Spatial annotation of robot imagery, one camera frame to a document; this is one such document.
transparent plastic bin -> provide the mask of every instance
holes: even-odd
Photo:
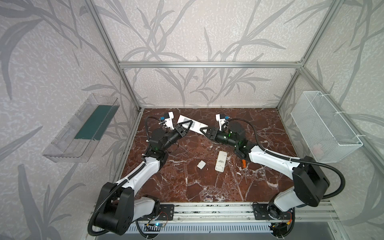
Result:
[[[291,115],[317,162],[338,162],[362,146],[340,112],[320,91],[305,91]]]
[[[119,106],[116,97],[91,94],[43,156],[53,162],[88,162]]]

screwdriver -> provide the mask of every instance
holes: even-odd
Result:
[[[247,163],[245,162],[245,159],[243,159],[243,168],[244,168],[244,176],[245,176],[245,184],[247,184],[247,176],[245,174],[245,168],[247,167]]]

red marble tabletop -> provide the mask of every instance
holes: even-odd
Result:
[[[218,113],[230,118],[243,118],[255,125],[265,148],[296,156],[274,108],[145,109],[122,176],[140,164],[141,154],[146,150],[145,117],[160,118],[170,111],[174,114],[174,124],[180,114],[209,126],[218,126],[215,119]],[[247,139],[254,142],[252,128],[245,122],[240,124],[246,129]],[[153,119],[148,121],[148,126],[150,132],[159,127]],[[247,162],[243,169],[242,161],[232,147],[212,142],[193,131],[179,140],[179,146],[174,144],[169,151],[164,167],[143,185],[136,199],[147,194],[158,197],[161,202],[268,202],[276,193],[293,186],[288,177],[263,165]],[[224,172],[215,170],[219,151],[228,153]],[[197,167],[201,160],[206,163],[203,169]]]

black mounting plate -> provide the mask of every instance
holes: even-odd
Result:
[[[255,220],[276,220],[276,219],[271,218],[268,215],[267,206],[268,206],[268,204],[260,204],[257,202],[254,202],[252,204],[252,209],[253,209],[253,214],[255,216]],[[282,212],[279,215],[280,218],[278,220],[286,220],[286,221],[290,220],[292,212],[293,212],[292,209],[289,209],[286,212]]]
[[[164,221],[166,221],[167,220],[167,216],[168,216],[168,221],[173,220],[174,210],[175,210],[175,205],[173,205],[173,204],[160,204],[160,211],[159,212],[165,212],[167,215],[160,214],[158,218],[154,219],[154,221],[155,220],[164,220]],[[138,218],[137,220],[138,221],[149,221],[151,219],[152,219],[151,216],[145,215],[145,216],[142,216],[142,217]]]

wallpaper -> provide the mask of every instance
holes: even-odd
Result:
[[[311,156],[311,152],[290,113],[302,92],[313,90],[306,78],[299,77],[279,110],[285,129],[299,157]],[[383,175],[374,168],[361,149],[354,151],[340,162],[329,165],[339,169],[346,179],[345,189],[330,201],[349,239],[382,239],[384,234]],[[331,182],[326,192],[328,194],[338,188],[340,180],[332,171],[328,169],[323,171]]]
[[[126,76],[140,104],[149,108],[271,108],[293,72],[292,68],[138,68],[126,70]]]
[[[299,61],[331,0],[95,0],[120,61]]]
[[[137,116],[82,1],[0,1],[0,239],[80,239]],[[87,163],[42,156],[91,93],[120,107]]]
[[[343,4],[306,67],[384,154],[384,1]]]

